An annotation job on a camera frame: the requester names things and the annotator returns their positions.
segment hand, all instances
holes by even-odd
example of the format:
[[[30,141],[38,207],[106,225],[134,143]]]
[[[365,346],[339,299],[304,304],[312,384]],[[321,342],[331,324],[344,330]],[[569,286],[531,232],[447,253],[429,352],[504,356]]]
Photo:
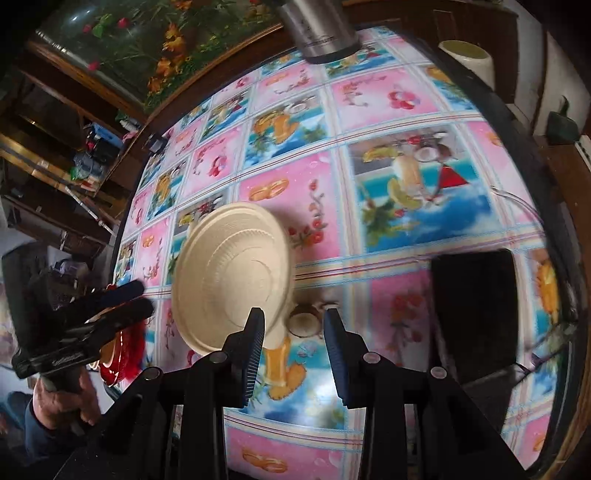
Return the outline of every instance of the hand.
[[[68,425],[70,412],[80,410],[80,418],[94,425],[100,418],[99,400],[86,368],[80,369],[80,393],[50,392],[42,381],[35,384],[33,412],[37,420],[50,430]]]

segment bowl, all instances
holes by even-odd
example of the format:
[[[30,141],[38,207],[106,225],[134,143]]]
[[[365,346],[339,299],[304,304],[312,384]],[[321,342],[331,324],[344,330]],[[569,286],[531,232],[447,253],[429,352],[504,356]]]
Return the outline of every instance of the bowl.
[[[252,307],[260,307],[263,346],[278,348],[292,290],[291,249],[282,226],[258,205],[232,203],[197,223],[183,245],[173,318],[185,343],[207,355],[243,329]]]

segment metal cylinder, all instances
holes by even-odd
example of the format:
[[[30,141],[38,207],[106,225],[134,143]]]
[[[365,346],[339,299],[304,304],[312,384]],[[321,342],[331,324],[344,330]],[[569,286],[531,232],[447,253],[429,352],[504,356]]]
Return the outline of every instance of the metal cylinder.
[[[328,63],[361,48],[340,0],[271,0],[295,46],[310,63]]]

